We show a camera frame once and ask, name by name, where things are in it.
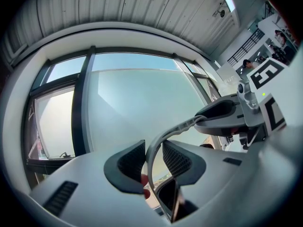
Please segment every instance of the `ceiling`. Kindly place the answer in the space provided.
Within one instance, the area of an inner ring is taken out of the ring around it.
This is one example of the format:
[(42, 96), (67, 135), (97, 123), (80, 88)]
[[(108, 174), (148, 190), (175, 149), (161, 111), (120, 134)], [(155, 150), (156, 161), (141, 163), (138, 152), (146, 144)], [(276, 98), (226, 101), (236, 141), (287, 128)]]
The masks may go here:
[[(219, 55), (241, 30), (228, 8), (213, 16), (224, 0), (28, 0), (0, 44), (11, 64), (22, 50), (64, 28), (100, 21), (151, 26), (191, 43), (209, 56)], [(255, 0), (234, 0), (240, 23)]]

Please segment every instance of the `railing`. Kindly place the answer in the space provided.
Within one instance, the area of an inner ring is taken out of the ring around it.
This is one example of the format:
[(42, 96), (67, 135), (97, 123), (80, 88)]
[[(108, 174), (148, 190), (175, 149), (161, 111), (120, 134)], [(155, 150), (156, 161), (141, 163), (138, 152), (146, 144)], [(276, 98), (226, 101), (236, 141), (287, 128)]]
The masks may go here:
[(252, 35), (251, 37), (241, 46), (240, 49), (237, 50), (237, 52), (235, 54), (233, 54), (233, 56), (228, 60), (228, 63), (233, 66), (235, 65), (237, 62), (239, 62), (241, 60), (241, 58), (243, 58), (243, 56), (245, 54), (247, 54), (248, 51), (250, 51), (252, 49), (252, 47), (258, 43), (258, 41), (264, 36), (264, 33), (257, 29)]
[(274, 8), (270, 5), (268, 1), (265, 2), (265, 14), (264, 14), (264, 19), (267, 17), (273, 15), (275, 13)]

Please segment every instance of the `window frame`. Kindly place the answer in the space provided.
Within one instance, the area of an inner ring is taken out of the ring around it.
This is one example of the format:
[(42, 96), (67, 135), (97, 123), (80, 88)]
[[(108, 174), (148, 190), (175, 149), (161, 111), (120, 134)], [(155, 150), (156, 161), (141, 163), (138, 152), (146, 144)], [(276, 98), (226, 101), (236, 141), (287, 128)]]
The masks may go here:
[(215, 93), (217, 94), (218, 98), (221, 97), (221, 95), (220, 95), (220, 93), (219, 93), (217, 87), (214, 85), (214, 83), (211, 81), (210, 78), (204, 77), (203, 75), (196, 74), (196, 73), (194, 74), (194, 77), (195, 77), (197, 80), (198, 80), (198, 79), (205, 79), (205, 80), (207, 81), (207, 83), (209, 83), (209, 84), (212, 85), (212, 87), (213, 87)]
[[(69, 86), (74, 86), (74, 95), (71, 109), (71, 134), (75, 157), (89, 152), (89, 149), (91, 148), (91, 142), (88, 137), (89, 134), (87, 134), (89, 132), (89, 129), (85, 120), (87, 116), (85, 115), (85, 113), (87, 112), (87, 110), (85, 110), (85, 102), (88, 99), (88, 82), (90, 78), (90, 72), (92, 71), (95, 55), (101, 53), (136, 53), (170, 58), (176, 63), (177, 66), (181, 68), (181, 71), (186, 74), (204, 104), (207, 105), (211, 103), (211, 100), (207, 95), (206, 91), (203, 89), (203, 87), (197, 80), (197, 78), (206, 78), (207, 80), (209, 80), (209, 77), (198, 73), (192, 73), (191, 70), (184, 63), (184, 61), (194, 65), (198, 65), (202, 69), (203, 67), (200, 66), (196, 61), (191, 61), (186, 58), (179, 57), (175, 53), (169, 54), (166, 52), (133, 47), (95, 48), (95, 46), (91, 46), (88, 50), (81, 50), (78, 52), (73, 52), (64, 56), (60, 56), (53, 60), (47, 60), (39, 71), (30, 89), (29, 95), (27, 97), (27, 102), (23, 111), (23, 120), (21, 126), (21, 150), (23, 156), (23, 163), (25, 166), (27, 179), (31, 188), (38, 184), (38, 180), (35, 173), (50, 174), (72, 159), (33, 160), (27, 158), (28, 148), (26, 144), (29, 133), (28, 116), (32, 102), (36, 98), (45, 96), (54, 91), (64, 89)], [(71, 74), (46, 83), (56, 64), (83, 56), (85, 56), (85, 60), (80, 73)]]
[[(59, 88), (59, 89), (52, 90), (51, 92), (43, 94), (42, 96), (36, 96), (33, 99), (34, 111), (36, 112), (36, 110), (39, 108), (39, 102), (41, 101), (41, 99), (42, 100), (50, 99), (54, 96), (60, 96), (62, 94), (74, 91), (74, 87), (75, 87), (75, 85), (71, 84), (71, 85), (68, 85), (68, 86), (65, 86), (65, 87), (62, 87), (62, 88)], [(37, 128), (37, 131), (38, 131), (38, 135), (39, 135), (39, 138), (40, 138), (41, 145), (42, 145), (43, 150), (45, 152), (45, 155), (46, 155), (46, 157), (48, 158), (48, 161), (49, 161), (50, 160), (49, 159), (49, 157), (50, 157), (49, 152), (48, 152), (45, 140), (44, 140), (44, 136), (41, 132), (41, 127), (38, 123), (36, 123), (36, 128)]]

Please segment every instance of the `security camera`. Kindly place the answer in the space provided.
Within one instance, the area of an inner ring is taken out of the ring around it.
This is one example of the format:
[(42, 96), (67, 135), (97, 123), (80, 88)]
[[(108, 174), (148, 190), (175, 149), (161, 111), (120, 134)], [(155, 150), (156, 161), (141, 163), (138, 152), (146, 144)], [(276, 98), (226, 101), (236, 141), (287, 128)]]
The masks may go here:
[(221, 12), (219, 12), (220, 13), (220, 17), (224, 17), (224, 15), (225, 15), (225, 10), (222, 10)]

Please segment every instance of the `glass pane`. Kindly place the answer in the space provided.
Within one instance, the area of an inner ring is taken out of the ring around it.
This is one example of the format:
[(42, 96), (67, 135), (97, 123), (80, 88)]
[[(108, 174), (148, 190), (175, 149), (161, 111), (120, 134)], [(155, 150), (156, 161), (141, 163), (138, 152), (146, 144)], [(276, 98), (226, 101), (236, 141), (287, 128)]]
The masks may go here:
[(26, 126), (26, 151), (29, 159), (47, 160), (43, 151), (41, 141), (38, 134), (36, 115), (34, 112), (34, 103), (30, 106), (28, 121)]
[(171, 59), (135, 53), (106, 53), (95, 57), (92, 71), (114, 69), (181, 70)]
[(184, 63), (187, 65), (187, 67), (190, 69), (191, 72), (201, 74), (201, 72), (197, 69), (197, 67), (194, 64), (185, 61)]
[(73, 87), (66, 88), (35, 100), (36, 124), (40, 137), (37, 145), (39, 159), (75, 156), (71, 138), (73, 93)]
[[(193, 117), (205, 105), (184, 72), (109, 70), (92, 72), (88, 115), (94, 150), (144, 139), (146, 149), (160, 133)], [(171, 137), (196, 146), (208, 135), (190, 130)], [(160, 149), (153, 167), (157, 181), (168, 174)]]
[(49, 78), (47, 79), (47, 82), (79, 73), (84, 60), (85, 56), (55, 64)]
[(197, 78), (197, 80), (200, 82), (201, 86), (204, 88), (204, 90), (206, 91), (207, 95), (212, 100), (212, 102), (220, 97), (216, 89), (208, 79)]
[(195, 65), (195, 67), (200, 71), (202, 75), (208, 76), (208, 74), (205, 72), (205, 70), (202, 69), (200, 65)]

